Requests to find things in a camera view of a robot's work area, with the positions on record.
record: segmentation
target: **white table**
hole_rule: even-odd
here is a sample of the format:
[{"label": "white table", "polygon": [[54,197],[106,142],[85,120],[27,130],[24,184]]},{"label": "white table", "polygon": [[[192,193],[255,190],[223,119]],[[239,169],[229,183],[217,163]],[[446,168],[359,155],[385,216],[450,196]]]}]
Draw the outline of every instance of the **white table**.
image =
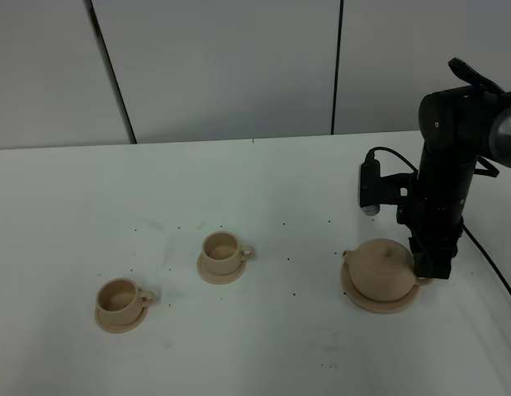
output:
[{"label": "white table", "polygon": [[[511,395],[511,299],[466,236],[450,280],[402,313],[343,294],[344,249],[408,245],[394,207],[373,220],[357,206],[358,165],[376,145],[418,164],[422,138],[0,151],[0,395]],[[474,180],[465,219],[511,281],[505,171]],[[196,273],[217,230],[258,254],[230,285]],[[118,276],[160,301],[111,335],[93,308]]]}]

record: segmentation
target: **cable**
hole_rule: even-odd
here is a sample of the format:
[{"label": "cable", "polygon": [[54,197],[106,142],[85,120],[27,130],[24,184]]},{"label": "cable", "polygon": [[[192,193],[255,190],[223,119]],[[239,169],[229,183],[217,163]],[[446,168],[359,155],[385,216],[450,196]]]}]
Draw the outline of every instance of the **cable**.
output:
[{"label": "cable", "polygon": [[490,161],[488,161],[486,158],[479,156],[477,158],[477,162],[480,163],[483,167],[485,167],[488,173],[476,172],[475,173],[476,175],[485,175],[490,177],[497,177],[499,175],[499,170],[497,169],[497,167],[492,165]]},{"label": "cable", "polygon": [[488,169],[479,169],[473,171],[474,175],[488,176],[488,177],[497,177],[494,173],[489,171]]},{"label": "cable", "polygon": [[[374,152],[375,151],[386,151],[388,153],[392,153],[394,154],[396,157],[398,157],[399,159],[401,159],[408,167],[410,167],[411,169],[413,169],[414,171],[418,171],[416,167],[414,167],[414,165],[412,163],[410,163],[402,154],[400,153],[397,153],[395,150],[393,150],[392,148],[387,148],[387,147],[375,147],[375,148],[372,148],[371,150],[369,150],[369,153],[367,154],[367,156],[371,155],[372,157],[374,157]],[[481,165],[485,165],[485,163],[487,163],[487,161],[484,161],[481,163]],[[463,224],[462,225],[462,229],[464,230],[464,232],[466,233],[466,235],[468,235],[468,238],[471,239],[471,241],[477,246],[477,248],[479,249],[479,251],[481,252],[481,254],[485,257],[486,261],[490,264],[490,266],[494,269],[495,273],[497,274],[497,277],[501,280],[501,282],[503,283],[503,286],[504,288],[508,291],[510,297],[511,297],[511,287],[509,285],[509,283],[506,281],[506,279],[504,279],[504,276],[503,274],[501,274],[501,271],[499,270],[499,268],[495,265],[494,263],[494,260],[492,260],[492,258],[490,257],[490,255],[486,252],[486,250],[481,246],[481,244],[479,243],[479,241],[477,241],[476,237],[473,236],[473,233],[470,232],[470,230]]]},{"label": "cable", "polygon": [[463,224],[462,229],[468,235],[468,237],[471,239],[471,241],[477,246],[477,248],[480,250],[483,256],[485,256],[485,259],[488,261],[488,263],[494,268],[495,273],[497,276],[501,279],[501,282],[503,282],[504,287],[508,291],[511,297],[511,288],[509,283],[504,279],[504,276],[501,274],[501,271],[499,268],[495,265],[494,261],[490,258],[490,255],[486,252],[486,250],[480,245],[480,243],[477,241],[476,237],[473,236],[473,234],[470,232],[470,230]]},{"label": "cable", "polygon": [[375,147],[375,148],[372,148],[369,150],[369,153],[367,155],[371,155],[372,157],[374,157],[374,152],[375,151],[386,151],[387,153],[391,153],[391,154],[394,154],[396,157],[398,157],[399,159],[401,159],[402,161],[404,161],[404,163],[410,167],[411,169],[413,169],[415,172],[418,171],[418,169],[416,167],[414,167],[414,165],[412,163],[410,163],[407,159],[405,159],[405,157],[400,154],[400,153],[397,153],[395,150],[393,150],[392,148],[388,148],[388,147]]}]

